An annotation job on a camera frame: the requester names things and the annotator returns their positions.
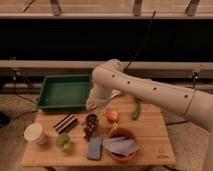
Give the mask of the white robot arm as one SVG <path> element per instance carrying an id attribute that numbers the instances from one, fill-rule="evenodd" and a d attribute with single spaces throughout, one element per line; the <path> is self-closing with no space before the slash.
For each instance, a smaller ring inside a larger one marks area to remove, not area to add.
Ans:
<path id="1" fill-rule="evenodd" d="M 86 106 L 99 107 L 110 101 L 113 90 L 119 90 L 149 102 L 210 132 L 202 171 L 213 171 L 213 94 L 192 88 L 133 77 L 123 73 L 122 63 L 111 59 L 92 71 L 93 87 Z"/>

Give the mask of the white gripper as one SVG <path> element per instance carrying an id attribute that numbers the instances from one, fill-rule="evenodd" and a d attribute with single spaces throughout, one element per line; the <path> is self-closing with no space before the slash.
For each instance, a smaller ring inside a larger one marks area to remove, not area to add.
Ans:
<path id="1" fill-rule="evenodd" d="M 92 88 L 89 97 L 86 101 L 86 110 L 91 111 L 97 107 L 106 105 L 110 101 L 112 91 L 110 89 L 95 89 Z"/>

